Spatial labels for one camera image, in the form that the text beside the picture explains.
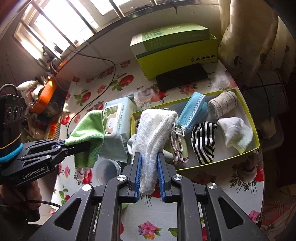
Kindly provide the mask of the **person's left hand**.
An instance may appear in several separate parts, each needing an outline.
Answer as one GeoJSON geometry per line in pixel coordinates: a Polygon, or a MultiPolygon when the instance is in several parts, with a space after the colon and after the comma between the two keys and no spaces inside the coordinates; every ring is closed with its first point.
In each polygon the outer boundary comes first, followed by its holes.
{"type": "Polygon", "coordinates": [[[37,181],[13,187],[1,185],[1,201],[9,207],[4,207],[1,216],[7,222],[29,221],[40,219],[40,203],[28,203],[27,201],[41,201],[41,191],[37,181]]]}

